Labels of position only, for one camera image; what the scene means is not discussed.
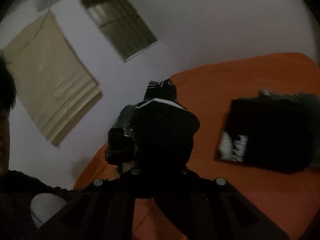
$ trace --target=dark hair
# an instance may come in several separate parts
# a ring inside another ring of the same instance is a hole
[[[16,102],[16,85],[5,61],[0,57],[0,108],[10,111]]]

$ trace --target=white stripe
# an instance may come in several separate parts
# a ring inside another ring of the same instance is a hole
[[[146,106],[147,104],[151,103],[152,101],[157,101],[157,102],[159,102],[159,103],[164,103],[164,104],[167,104],[167,105],[174,106],[174,107],[177,107],[177,108],[180,108],[180,109],[185,110],[182,106],[179,106],[179,105],[176,104],[175,102],[172,102],[172,101],[169,101],[169,100],[165,100],[165,99],[161,99],[161,98],[153,98],[153,99],[151,99],[150,101],[144,103],[144,104],[141,105],[141,106],[136,106],[136,108],[144,107],[144,106]]]

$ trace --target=orange bed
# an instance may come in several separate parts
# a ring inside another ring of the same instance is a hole
[[[223,177],[281,227],[292,240],[307,228],[320,207],[320,173],[292,175],[214,160],[223,119],[231,99],[255,97],[259,89],[280,94],[299,92],[320,96],[320,70],[300,53],[277,53],[233,62],[206,65],[171,77],[178,102],[200,120],[187,167],[201,177]],[[96,178],[113,176],[104,160],[104,145],[84,170],[75,188]],[[153,200],[137,200],[133,239],[186,239],[162,215]]]

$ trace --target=beige curtain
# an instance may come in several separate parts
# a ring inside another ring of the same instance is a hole
[[[54,146],[102,97],[51,13],[25,27],[4,49],[4,57],[20,101]]]

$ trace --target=wall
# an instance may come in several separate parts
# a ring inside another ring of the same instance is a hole
[[[121,109],[142,100],[149,80],[203,64],[274,52],[298,51],[314,60],[318,57],[319,28],[301,0],[130,1],[159,41],[127,63],[101,35],[79,0],[52,6],[66,38],[100,82],[104,97],[60,149],[42,137],[18,100],[10,116],[10,169],[51,186],[71,188],[106,142]],[[25,0],[0,24],[0,48],[39,15],[33,0]]]

